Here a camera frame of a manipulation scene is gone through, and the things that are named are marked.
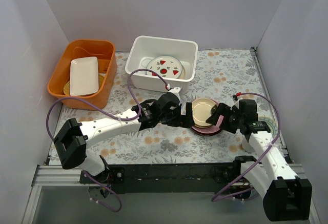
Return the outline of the cream small plate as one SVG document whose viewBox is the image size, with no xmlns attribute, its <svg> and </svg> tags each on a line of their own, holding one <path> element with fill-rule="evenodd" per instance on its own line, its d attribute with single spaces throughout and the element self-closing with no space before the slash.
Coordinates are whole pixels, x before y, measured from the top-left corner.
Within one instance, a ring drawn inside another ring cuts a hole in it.
<svg viewBox="0 0 328 224">
<path fill-rule="evenodd" d="M 208 98 L 198 98 L 192 101 L 192 114 L 196 127 L 207 128 L 211 124 L 206 120 L 212 115 L 211 110 L 217 106 L 217 103 Z"/>
</svg>

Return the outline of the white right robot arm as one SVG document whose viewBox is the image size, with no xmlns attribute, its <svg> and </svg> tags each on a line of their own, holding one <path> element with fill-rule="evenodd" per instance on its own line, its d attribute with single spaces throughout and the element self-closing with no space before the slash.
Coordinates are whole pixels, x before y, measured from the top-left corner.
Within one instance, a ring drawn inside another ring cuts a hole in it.
<svg viewBox="0 0 328 224">
<path fill-rule="evenodd" d="M 310 216 L 312 185 L 300 178 L 275 147 L 271 130 L 259 121 L 257 104 L 240 99 L 234 106 L 219 104 L 212 109 L 207 123 L 235 133 L 240 131 L 247 144 L 259 156 L 255 159 L 235 159 L 232 176 L 236 181 L 247 180 L 262 198 L 264 212 L 270 221 L 307 220 Z"/>
</svg>

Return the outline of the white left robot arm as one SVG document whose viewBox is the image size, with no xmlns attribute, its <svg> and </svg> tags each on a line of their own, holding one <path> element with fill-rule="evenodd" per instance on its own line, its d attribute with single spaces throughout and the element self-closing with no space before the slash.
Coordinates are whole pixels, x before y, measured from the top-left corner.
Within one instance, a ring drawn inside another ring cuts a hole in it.
<svg viewBox="0 0 328 224">
<path fill-rule="evenodd" d="M 90 147 L 118 135 L 154 128 L 158 124 L 190 128 L 194 125 L 192 104 L 182 114 L 180 97 L 173 90 L 159 99 L 148 99 L 110 118 L 78 122 L 67 120 L 54 137 L 61 166 L 65 170 L 80 168 L 103 183 L 109 177 L 106 161 Z"/>
</svg>

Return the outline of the watermelon pattern plate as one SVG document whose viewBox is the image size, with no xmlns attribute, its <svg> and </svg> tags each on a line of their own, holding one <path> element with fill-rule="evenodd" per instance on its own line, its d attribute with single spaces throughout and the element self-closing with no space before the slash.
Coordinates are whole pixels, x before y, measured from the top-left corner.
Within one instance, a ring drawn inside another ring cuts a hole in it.
<svg viewBox="0 0 328 224">
<path fill-rule="evenodd" d="M 163 78 L 173 79 L 178 79 L 183 71 L 183 65 L 180 60 L 167 55 L 151 59 L 147 63 L 146 68 L 156 72 Z"/>
</svg>

